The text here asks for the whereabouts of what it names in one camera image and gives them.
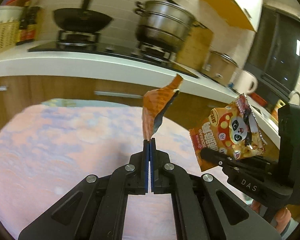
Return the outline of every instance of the kitchen counter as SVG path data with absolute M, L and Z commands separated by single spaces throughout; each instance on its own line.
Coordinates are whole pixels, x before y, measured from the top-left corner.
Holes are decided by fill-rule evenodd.
M 1 53 L 0 77 L 68 76 L 163 87 L 176 75 L 173 70 L 125 58 L 78 52 L 27 52 L 29 48 L 46 42 L 49 41 L 23 44 Z M 201 76 L 195 70 L 182 67 L 197 74 L 198 78 L 180 74 L 184 78 L 181 92 L 223 103 L 230 103 L 238 97 L 231 89 Z M 278 127 L 269 121 L 269 114 L 264 108 L 249 97 L 248 100 L 261 112 L 253 109 L 260 128 L 280 148 Z

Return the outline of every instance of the snack bag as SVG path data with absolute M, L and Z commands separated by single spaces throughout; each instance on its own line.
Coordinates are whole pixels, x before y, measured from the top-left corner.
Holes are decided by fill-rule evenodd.
M 224 108 L 212 109 L 202 126 L 189 132 L 201 171 L 216 166 L 201 158 L 206 147 L 236 160 L 264 153 L 261 133 L 243 94 Z
M 163 114 L 179 94 L 182 81 L 183 78 L 177 74 L 168 86 L 148 91 L 143 96 L 142 130 L 145 140 L 150 141 L 162 124 Z

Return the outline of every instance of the pink table surface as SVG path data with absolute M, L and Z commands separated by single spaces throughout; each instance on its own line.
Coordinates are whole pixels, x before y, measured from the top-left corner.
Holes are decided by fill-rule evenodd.
M 31 106 L 0 132 L 0 220 L 17 239 L 23 228 L 85 176 L 111 174 L 142 151 L 139 107 Z M 202 175 L 186 129 L 167 118 L 157 149 L 188 173 Z M 209 170 L 226 183 L 219 167 Z M 176 239 L 170 195 L 129 196 L 123 239 Z

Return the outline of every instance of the soy sauce bottle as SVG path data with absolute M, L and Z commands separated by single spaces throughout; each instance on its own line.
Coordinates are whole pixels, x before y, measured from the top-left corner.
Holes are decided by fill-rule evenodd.
M 17 35 L 17 43 L 16 45 L 21 45 L 26 40 L 27 36 L 27 28 L 28 28 L 28 20 L 27 20 L 27 11 L 29 7 L 30 1 L 27 1 L 25 3 L 25 6 L 23 8 L 21 17 L 20 17 L 20 23 L 19 23 L 19 31 Z
M 37 13 L 40 10 L 40 7 L 34 6 L 29 8 L 28 10 L 28 26 L 27 26 L 27 34 L 26 41 L 34 41 L 37 32 Z

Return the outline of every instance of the metal screw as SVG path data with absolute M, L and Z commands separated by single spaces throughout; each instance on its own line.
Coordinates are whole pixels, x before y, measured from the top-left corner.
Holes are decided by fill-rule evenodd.
M 135 166 L 133 164 L 127 164 L 125 166 L 126 171 L 134 171 L 134 169 L 135 169 Z
M 94 175 L 89 175 L 87 177 L 87 182 L 89 182 L 89 183 L 95 182 L 96 180 L 97 180 L 97 177 Z
M 211 182 L 213 180 L 213 176 L 211 174 L 204 174 L 203 180 L 206 182 Z
M 174 165 L 173 165 L 172 163 L 166 163 L 166 164 L 164 165 L 164 168 L 165 168 L 166 170 L 171 171 L 171 170 L 174 169 Z

